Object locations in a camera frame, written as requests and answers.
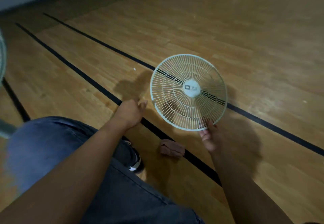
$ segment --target black tape line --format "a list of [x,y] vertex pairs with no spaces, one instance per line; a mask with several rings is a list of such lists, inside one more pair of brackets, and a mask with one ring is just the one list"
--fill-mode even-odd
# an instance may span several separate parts
[[[73,30],[73,31],[75,31],[75,32],[77,32],[79,34],[82,34],[83,36],[97,42],[98,44],[101,44],[102,46],[105,46],[105,47],[107,47],[107,48],[109,48],[109,49],[111,49],[111,50],[113,50],[113,51],[115,51],[115,52],[117,52],[117,53],[119,53],[119,54],[121,54],[121,55],[123,55],[123,56],[125,56],[125,57],[127,57],[127,58],[141,64],[141,65],[143,65],[143,66],[146,66],[151,70],[155,70],[155,67],[153,67],[153,66],[151,66],[151,65],[149,65],[149,64],[147,64],[147,63],[145,63],[145,62],[143,62],[143,61],[141,61],[141,60],[127,54],[127,53],[125,53],[125,52],[122,52],[121,50],[118,50],[115,47],[112,47],[112,46],[110,46],[110,45],[108,45],[108,44],[106,44],[106,43],[104,43],[104,42],[102,42],[102,41],[100,41],[100,40],[86,34],[86,33],[83,33],[79,29],[76,29],[76,28],[62,22],[59,19],[57,19],[57,18],[55,18],[55,17],[53,17],[53,16],[51,16],[51,15],[49,15],[47,13],[43,13],[43,14],[45,16],[50,17],[53,20],[59,22],[60,24],[68,27],[69,29],[71,29],[71,30]],[[203,95],[208,96],[209,98],[213,99],[214,101],[216,101],[216,102],[218,102],[218,103],[220,103],[222,105],[225,104],[224,100],[218,99],[217,97],[212,96],[212,95],[209,96],[208,93],[203,92]],[[320,154],[320,155],[324,156],[324,150],[322,148],[320,148],[320,147],[318,147],[318,146],[316,146],[316,145],[314,145],[314,144],[312,144],[312,143],[310,143],[310,142],[308,142],[306,140],[303,140],[302,138],[299,138],[298,136],[295,136],[292,133],[289,133],[289,132],[287,132],[287,131],[285,131],[285,130],[283,130],[283,129],[281,129],[281,128],[279,128],[279,127],[277,127],[277,126],[275,126],[275,125],[273,125],[273,124],[271,124],[271,123],[269,123],[269,122],[267,122],[267,121],[265,121],[265,120],[263,120],[261,118],[258,118],[257,116],[252,115],[251,113],[249,113],[247,111],[244,111],[241,108],[236,107],[236,106],[234,106],[234,105],[232,105],[230,103],[227,103],[227,108],[229,108],[232,111],[235,111],[235,112],[239,113],[240,115],[243,115],[246,118],[248,118],[248,119],[250,119],[250,120],[252,120],[252,121],[254,121],[254,122],[256,122],[256,123],[258,123],[258,124],[260,124],[262,126],[264,126],[265,128],[268,128],[268,129],[272,130],[273,132],[276,132],[276,133],[286,137],[287,139],[290,139],[290,140],[294,141],[297,144],[300,144],[301,146],[303,146],[303,147],[305,147],[307,149],[310,149],[311,151],[313,151],[313,152],[315,152],[317,154]]]
[[[25,29],[22,25],[19,23],[16,23],[16,25],[21,28],[25,33],[27,33],[30,37],[32,37],[35,41],[37,41],[41,46],[43,46],[46,50],[48,50],[50,53],[52,53],[54,56],[56,56],[61,62],[66,64],[68,67],[70,67],[72,70],[74,70],[78,75],[80,75],[83,79],[85,79],[88,83],[90,83],[92,86],[94,86],[96,89],[98,89],[100,92],[102,92],[107,98],[112,100],[117,105],[120,105],[122,101],[117,98],[115,95],[110,93],[108,90],[106,90],[103,86],[101,86],[98,82],[96,82],[94,79],[89,77],[87,74],[85,74],[83,71],[78,69],[76,66],[71,64],[69,61],[67,61],[64,57],[62,57],[60,54],[58,54],[55,50],[53,50],[51,47],[46,45],[44,42],[42,42],[39,38],[37,38],[34,34],[32,34],[30,31]],[[141,123],[148,128],[152,133],[154,133],[157,137],[160,139],[169,139],[173,140],[171,137],[169,137],[167,134],[165,134],[163,131],[161,131],[159,128],[154,126],[152,123],[150,123],[148,120],[143,118],[141,120]],[[211,178],[213,181],[215,181],[217,184],[221,186],[220,179],[218,177],[218,174],[215,170],[210,168],[207,164],[203,163],[199,158],[194,156],[192,153],[190,153],[188,150],[186,150],[184,154],[184,158],[186,158],[189,162],[191,162],[194,166],[196,166],[200,171],[202,171],[204,174],[206,174],[209,178]]]
[[18,110],[22,120],[24,122],[30,121],[30,117],[27,114],[27,111],[24,109],[24,107],[20,103],[18,97],[16,96],[16,94],[14,93],[14,91],[12,90],[12,88],[10,87],[9,83],[6,81],[5,78],[2,79],[2,84],[5,88],[5,90],[7,91],[8,95],[10,96],[12,102],[14,103],[14,106]]

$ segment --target jeans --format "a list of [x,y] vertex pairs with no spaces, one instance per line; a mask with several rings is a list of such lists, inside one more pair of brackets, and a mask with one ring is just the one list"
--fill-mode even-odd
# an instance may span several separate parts
[[[7,169],[21,193],[79,148],[97,129],[63,117],[25,123],[7,144]],[[132,147],[120,140],[104,180],[80,223],[204,223],[193,210],[176,205],[128,167]]]

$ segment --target denim pants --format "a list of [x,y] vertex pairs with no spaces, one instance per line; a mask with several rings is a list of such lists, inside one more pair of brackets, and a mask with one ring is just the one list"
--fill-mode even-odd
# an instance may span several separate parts
[[[21,193],[96,131],[63,117],[32,120],[17,129],[7,144],[6,166]],[[120,140],[104,180],[80,223],[204,223],[193,210],[176,205],[129,171],[135,160],[131,146]]]

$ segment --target person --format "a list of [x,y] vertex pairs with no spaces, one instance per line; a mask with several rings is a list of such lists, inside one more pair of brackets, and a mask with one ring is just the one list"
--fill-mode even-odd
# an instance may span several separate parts
[[[99,130],[62,117],[19,128],[8,141],[7,165],[23,193],[0,223],[204,223],[135,175],[140,156],[120,138],[140,123],[147,101],[138,102],[123,102]],[[237,224],[292,223],[233,160],[211,121],[200,134]]]

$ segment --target pink rag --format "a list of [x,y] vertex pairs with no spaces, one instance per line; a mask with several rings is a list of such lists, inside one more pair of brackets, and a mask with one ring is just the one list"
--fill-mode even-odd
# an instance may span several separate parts
[[181,158],[184,155],[186,147],[175,141],[163,139],[160,141],[160,152],[164,155]]

